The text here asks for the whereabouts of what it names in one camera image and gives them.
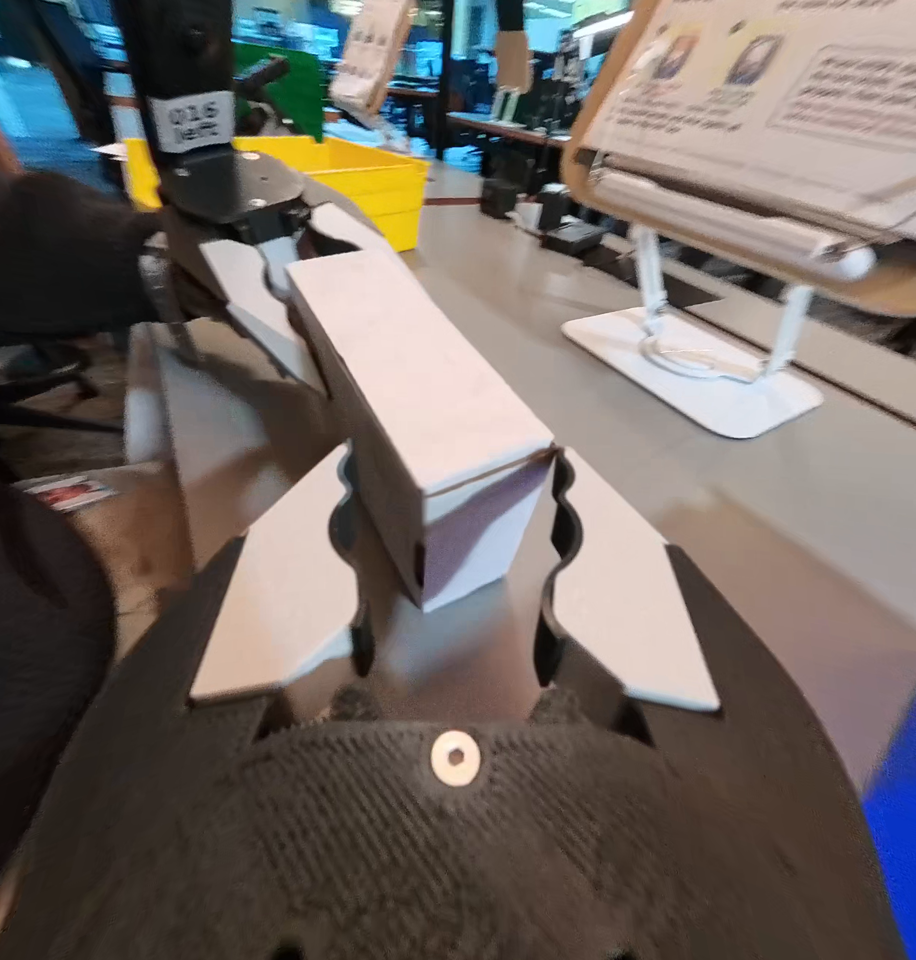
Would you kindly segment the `white cardboard mailer box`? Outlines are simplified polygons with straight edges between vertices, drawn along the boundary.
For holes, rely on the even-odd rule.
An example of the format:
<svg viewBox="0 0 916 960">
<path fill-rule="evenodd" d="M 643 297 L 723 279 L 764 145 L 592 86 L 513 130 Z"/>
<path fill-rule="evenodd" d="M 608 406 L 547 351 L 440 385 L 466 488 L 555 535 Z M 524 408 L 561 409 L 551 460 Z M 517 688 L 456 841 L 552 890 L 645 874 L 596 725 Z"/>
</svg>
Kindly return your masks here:
<svg viewBox="0 0 916 960">
<path fill-rule="evenodd" d="M 429 613 L 502 579 L 552 465 L 552 431 L 397 256 L 304 259 L 288 277 L 356 491 L 407 594 Z"/>
</svg>

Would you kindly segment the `white instruction sheet stand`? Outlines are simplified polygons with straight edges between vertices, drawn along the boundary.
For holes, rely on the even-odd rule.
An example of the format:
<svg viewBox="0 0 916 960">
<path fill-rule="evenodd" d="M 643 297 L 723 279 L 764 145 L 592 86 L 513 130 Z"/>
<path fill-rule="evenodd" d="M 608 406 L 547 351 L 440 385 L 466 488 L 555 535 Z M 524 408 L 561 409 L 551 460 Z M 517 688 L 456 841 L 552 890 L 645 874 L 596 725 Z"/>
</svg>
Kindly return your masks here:
<svg viewBox="0 0 916 960">
<path fill-rule="evenodd" d="M 657 236 L 916 318 L 916 1 L 634 2 L 564 177 Z"/>
</svg>

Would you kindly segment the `blue plastic bin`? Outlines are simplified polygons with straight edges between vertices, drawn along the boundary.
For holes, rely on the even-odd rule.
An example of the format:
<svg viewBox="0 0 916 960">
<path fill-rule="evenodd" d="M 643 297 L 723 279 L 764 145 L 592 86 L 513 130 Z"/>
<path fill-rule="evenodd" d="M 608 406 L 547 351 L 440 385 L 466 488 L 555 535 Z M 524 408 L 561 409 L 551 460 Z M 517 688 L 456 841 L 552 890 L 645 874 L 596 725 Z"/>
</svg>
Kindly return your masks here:
<svg viewBox="0 0 916 960">
<path fill-rule="evenodd" d="M 916 959 L 916 691 L 897 724 L 863 808 L 907 956 Z"/>
</svg>

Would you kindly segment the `yellow plastic bin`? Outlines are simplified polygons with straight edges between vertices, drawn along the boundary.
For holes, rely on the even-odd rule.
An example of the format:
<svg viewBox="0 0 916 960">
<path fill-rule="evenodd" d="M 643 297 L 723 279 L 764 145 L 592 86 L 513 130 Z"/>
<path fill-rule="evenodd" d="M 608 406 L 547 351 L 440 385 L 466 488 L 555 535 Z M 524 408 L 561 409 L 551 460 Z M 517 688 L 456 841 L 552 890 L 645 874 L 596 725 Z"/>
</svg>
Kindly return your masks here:
<svg viewBox="0 0 916 960">
<path fill-rule="evenodd" d="M 417 247 L 429 162 L 328 136 L 244 136 L 234 144 L 276 158 L 346 198 L 396 252 Z"/>
</svg>

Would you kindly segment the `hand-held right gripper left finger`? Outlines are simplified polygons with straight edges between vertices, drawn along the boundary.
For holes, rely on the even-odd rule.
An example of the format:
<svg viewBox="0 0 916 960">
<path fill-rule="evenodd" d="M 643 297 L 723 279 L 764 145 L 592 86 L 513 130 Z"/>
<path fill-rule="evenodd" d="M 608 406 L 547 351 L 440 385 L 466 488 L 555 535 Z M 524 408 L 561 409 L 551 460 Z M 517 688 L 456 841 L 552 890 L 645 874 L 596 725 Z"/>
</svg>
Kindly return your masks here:
<svg viewBox="0 0 916 960">
<path fill-rule="evenodd" d="M 352 556 L 352 465 L 338 443 L 240 538 L 194 704 L 285 690 L 337 660 L 368 676 L 376 639 Z"/>
</svg>

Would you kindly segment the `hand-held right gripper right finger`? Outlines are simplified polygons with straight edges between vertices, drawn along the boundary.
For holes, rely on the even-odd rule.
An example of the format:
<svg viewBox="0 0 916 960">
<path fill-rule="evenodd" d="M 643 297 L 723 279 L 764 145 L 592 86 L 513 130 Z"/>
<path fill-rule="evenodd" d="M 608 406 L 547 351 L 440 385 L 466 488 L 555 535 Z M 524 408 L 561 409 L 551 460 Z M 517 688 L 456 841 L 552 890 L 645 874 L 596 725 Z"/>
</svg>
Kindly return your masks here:
<svg viewBox="0 0 916 960">
<path fill-rule="evenodd" d="M 574 450 L 558 449 L 551 545 L 534 665 L 542 687 L 570 676 L 687 712 L 721 707 L 668 541 Z"/>
</svg>

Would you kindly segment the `black office chair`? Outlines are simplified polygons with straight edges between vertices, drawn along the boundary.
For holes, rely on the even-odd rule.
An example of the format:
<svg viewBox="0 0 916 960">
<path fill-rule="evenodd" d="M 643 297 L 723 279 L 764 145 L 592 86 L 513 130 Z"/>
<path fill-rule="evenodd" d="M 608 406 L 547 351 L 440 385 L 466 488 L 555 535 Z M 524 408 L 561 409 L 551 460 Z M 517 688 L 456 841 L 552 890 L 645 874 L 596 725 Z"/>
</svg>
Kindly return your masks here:
<svg viewBox="0 0 916 960">
<path fill-rule="evenodd" d="M 124 427 L 119 422 L 51 414 L 24 405 L 65 386 L 74 387 L 81 401 L 97 398 L 100 391 L 88 376 L 91 366 L 88 352 L 70 342 L 21 347 L 0 366 L 0 426 L 122 435 Z M 12 484 L 18 480 L 18 474 L 0 456 L 0 481 Z"/>
</svg>

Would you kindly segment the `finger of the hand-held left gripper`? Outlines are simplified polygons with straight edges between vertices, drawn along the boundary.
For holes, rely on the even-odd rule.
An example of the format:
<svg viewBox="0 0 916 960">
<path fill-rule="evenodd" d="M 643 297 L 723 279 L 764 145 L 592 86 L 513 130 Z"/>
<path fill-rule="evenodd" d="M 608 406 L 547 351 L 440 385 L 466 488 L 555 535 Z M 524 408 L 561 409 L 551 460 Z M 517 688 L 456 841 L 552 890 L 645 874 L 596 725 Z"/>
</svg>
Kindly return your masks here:
<svg viewBox="0 0 916 960">
<path fill-rule="evenodd" d="M 293 328 L 285 303 L 284 269 L 296 259 L 295 240 L 276 238 L 253 246 L 223 238 L 199 249 L 235 328 L 255 342 L 284 377 L 326 396 L 316 359 Z"/>
<path fill-rule="evenodd" d="M 273 296 L 287 298 L 290 264 L 360 250 L 387 253 L 389 243 L 372 223 L 331 201 L 301 209 L 283 236 L 265 242 L 265 281 Z"/>
</svg>

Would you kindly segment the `small printed card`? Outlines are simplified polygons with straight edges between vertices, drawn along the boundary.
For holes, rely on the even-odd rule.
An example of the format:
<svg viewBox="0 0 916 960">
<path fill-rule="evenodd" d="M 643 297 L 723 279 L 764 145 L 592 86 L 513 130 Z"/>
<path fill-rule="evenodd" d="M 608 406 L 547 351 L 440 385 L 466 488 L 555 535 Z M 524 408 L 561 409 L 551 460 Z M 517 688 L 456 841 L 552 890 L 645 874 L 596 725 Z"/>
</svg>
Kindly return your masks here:
<svg viewBox="0 0 916 960">
<path fill-rule="evenodd" d="M 63 514 L 115 498 L 119 491 L 87 473 L 69 473 L 18 481 L 12 487 Z"/>
</svg>

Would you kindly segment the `black electronic device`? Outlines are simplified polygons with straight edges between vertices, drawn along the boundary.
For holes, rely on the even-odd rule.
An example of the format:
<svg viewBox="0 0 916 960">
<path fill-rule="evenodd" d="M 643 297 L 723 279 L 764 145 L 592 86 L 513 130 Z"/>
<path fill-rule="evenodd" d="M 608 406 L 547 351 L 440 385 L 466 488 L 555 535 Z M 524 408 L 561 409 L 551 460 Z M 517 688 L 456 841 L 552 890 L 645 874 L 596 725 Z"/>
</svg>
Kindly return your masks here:
<svg viewBox="0 0 916 960">
<path fill-rule="evenodd" d="M 571 213 L 572 198 L 560 183 L 548 183 L 536 194 L 539 206 L 539 246 L 548 251 L 582 259 L 602 246 L 605 232 Z"/>
<path fill-rule="evenodd" d="M 518 184 L 498 176 L 487 177 L 481 185 L 479 210 L 488 218 L 508 221 L 516 208 L 518 198 Z"/>
</svg>

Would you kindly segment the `printed instruction sheet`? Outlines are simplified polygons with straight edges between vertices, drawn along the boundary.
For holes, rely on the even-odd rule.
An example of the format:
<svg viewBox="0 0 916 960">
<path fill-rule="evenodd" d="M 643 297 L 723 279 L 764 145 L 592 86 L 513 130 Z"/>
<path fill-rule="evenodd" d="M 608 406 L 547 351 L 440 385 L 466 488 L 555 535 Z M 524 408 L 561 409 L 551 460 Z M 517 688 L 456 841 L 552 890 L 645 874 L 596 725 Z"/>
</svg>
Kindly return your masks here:
<svg viewBox="0 0 916 960">
<path fill-rule="evenodd" d="M 916 242 L 916 1 L 657 2 L 581 138 Z"/>
</svg>

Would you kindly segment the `green panel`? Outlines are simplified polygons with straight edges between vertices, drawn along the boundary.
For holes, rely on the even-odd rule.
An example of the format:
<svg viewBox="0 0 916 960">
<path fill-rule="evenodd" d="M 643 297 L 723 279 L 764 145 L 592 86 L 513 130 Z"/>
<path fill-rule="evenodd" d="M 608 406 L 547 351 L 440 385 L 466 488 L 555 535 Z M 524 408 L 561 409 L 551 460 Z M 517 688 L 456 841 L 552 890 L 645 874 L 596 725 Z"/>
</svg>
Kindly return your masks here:
<svg viewBox="0 0 916 960">
<path fill-rule="evenodd" d="M 235 135 L 323 139 L 324 81 L 305 52 L 233 42 Z"/>
</svg>

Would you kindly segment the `person's black knitted sweater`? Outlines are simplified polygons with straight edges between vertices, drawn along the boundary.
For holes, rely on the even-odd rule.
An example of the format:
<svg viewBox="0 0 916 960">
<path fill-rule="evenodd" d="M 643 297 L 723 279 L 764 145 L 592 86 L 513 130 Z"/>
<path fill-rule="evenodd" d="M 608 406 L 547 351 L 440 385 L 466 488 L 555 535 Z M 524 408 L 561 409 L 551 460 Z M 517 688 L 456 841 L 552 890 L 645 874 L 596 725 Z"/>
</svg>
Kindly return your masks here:
<svg viewBox="0 0 916 960">
<path fill-rule="evenodd" d="M 74 524 L 0 481 L 0 874 L 100 690 L 116 604 Z"/>
</svg>

